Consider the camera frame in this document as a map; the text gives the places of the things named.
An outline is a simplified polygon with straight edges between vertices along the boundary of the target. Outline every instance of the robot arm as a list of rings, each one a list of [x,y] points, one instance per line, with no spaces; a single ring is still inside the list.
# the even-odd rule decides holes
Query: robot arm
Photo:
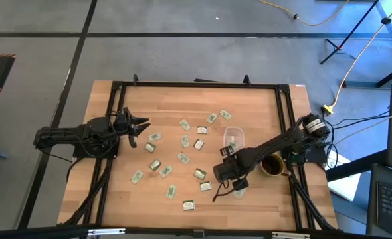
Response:
[[[131,147],[137,147],[134,137],[150,126],[147,118],[134,117],[128,108],[118,112],[114,123],[107,117],[94,118],[75,128],[43,127],[37,131],[34,146],[37,149],[57,144],[75,146],[75,157],[101,157],[119,142],[119,137],[128,135]]]
[[[274,152],[290,147],[298,155],[307,153],[312,145],[325,140],[330,131],[318,116],[309,114],[298,120],[294,127],[257,147],[249,147],[233,152],[228,146],[220,150],[223,163],[213,167],[218,182],[235,180],[254,170],[262,159]]]
[[[224,196],[234,190],[241,190],[248,187],[249,183],[246,176],[254,170],[256,165],[266,156],[283,149],[290,149],[293,154],[305,155],[310,150],[311,146],[324,145],[324,140],[328,137],[329,133],[329,129],[318,116],[309,114],[300,118],[295,126],[290,128],[287,132],[258,147],[245,148],[238,150],[237,152],[233,152],[233,148],[230,146],[222,148],[220,150],[221,155],[226,157],[223,159],[223,163],[213,167],[215,178],[218,182],[221,182],[221,184],[227,180],[235,181],[232,182],[233,189],[227,193],[219,194],[220,185],[213,201],[215,201],[217,196]],[[301,187],[295,174],[291,174],[290,179],[292,186],[295,187],[320,227],[324,230],[335,230],[319,213],[314,203],[310,200],[310,197]]]

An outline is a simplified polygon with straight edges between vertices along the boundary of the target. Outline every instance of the gray floor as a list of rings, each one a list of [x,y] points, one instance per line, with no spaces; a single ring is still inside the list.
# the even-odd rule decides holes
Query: gray floor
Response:
[[[275,2],[309,22],[321,21],[342,3]],[[392,0],[381,2],[387,12],[392,9]],[[89,5],[89,0],[0,0],[0,31],[81,31]],[[97,5],[90,31],[347,33],[369,6],[350,3],[329,23],[307,27],[257,0],[105,0]],[[357,32],[374,33],[380,19],[374,9]],[[350,40],[344,50],[357,55],[367,40]],[[342,39],[333,41],[339,44]],[[76,43],[76,39],[0,39],[0,54],[18,54],[0,94],[0,149],[11,154],[10,159],[0,160],[0,230],[15,226],[38,155],[32,140],[38,128],[50,123]],[[61,126],[82,122],[93,80],[131,80],[134,73],[143,81],[241,82],[248,74],[253,82],[305,84],[313,112],[318,113],[321,105],[332,102],[352,63],[344,55],[335,55],[319,65],[331,50],[322,39],[87,39]],[[380,80],[391,71],[392,41],[375,40],[349,79]],[[372,116],[388,105],[387,90],[344,89],[329,120]],[[336,139],[366,125],[338,131]],[[339,153],[354,160],[385,149],[386,135],[384,123],[342,142]],[[54,152],[70,157],[71,148]],[[30,226],[56,223],[67,167],[64,161],[50,160]],[[340,227],[352,231],[345,226],[348,221],[340,218]]]

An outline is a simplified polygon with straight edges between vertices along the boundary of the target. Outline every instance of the transparent cup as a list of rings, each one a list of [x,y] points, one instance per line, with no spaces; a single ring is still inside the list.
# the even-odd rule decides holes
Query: transparent cup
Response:
[[[223,145],[231,146],[234,152],[243,149],[245,147],[243,130],[239,127],[227,127],[224,131]]]

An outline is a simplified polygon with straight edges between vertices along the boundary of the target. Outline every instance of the wooden table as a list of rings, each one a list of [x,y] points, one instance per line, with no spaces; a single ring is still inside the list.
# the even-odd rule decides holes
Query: wooden table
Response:
[[[112,81],[94,82],[84,122],[103,116]],[[310,112],[304,86],[290,85],[295,117]],[[289,126],[284,106],[286,125]],[[113,162],[112,174],[103,215],[103,226],[140,228],[204,228],[233,230],[295,230],[289,182],[286,177],[265,177],[254,170],[248,176],[249,188],[243,198],[233,194],[212,198],[219,186],[212,168],[222,162],[219,149],[223,147],[226,127],[240,127],[245,133],[245,147],[257,146],[280,134],[278,110],[274,90],[230,88],[170,88],[127,87],[124,106],[137,117],[150,118],[151,126],[137,139],[138,147],[132,149],[128,139],[120,142],[118,158]],[[232,118],[227,121],[218,112],[226,109]],[[219,117],[212,125],[207,123],[211,112]],[[186,119],[191,125],[184,131],[179,122]],[[207,126],[208,134],[196,134],[197,126]],[[162,139],[154,141],[154,153],[144,150],[148,136],[161,133]],[[202,150],[182,148],[180,136],[188,135],[191,145],[196,139],[205,141]],[[177,154],[184,152],[191,160],[184,165]],[[173,172],[162,178],[159,169],[151,171],[148,165],[158,158],[161,169],[171,165]],[[84,159],[72,171],[58,222],[72,216],[88,194],[95,159]],[[206,180],[213,189],[201,192],[201,180],[193,176],[195,168],[208,172]],[[144,172],[138,184],[131,183],[131,176]],[[306,178],[310,197],[327,221],[337,227],[332,200],[325,173],[316,164],[306,163]],[[177,192],[170,200],[165,197],[170,184],[177,185]],[[194,200],[196,210],[183,211],[182,203]],[[95,221],[98,199],[93,204],[91,222]],[[300,200],[302,224],[307,227],[304,203]]]

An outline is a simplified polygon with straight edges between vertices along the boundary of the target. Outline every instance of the ceramic mug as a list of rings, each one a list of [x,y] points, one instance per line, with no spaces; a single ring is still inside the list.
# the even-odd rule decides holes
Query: ceramic mug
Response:
[[[283,175],[289,177],[291,174],[291,172],[286,169],[285,163],[281,156],[274,153],[262,159],[260,168],[264,175],[268,176]]]

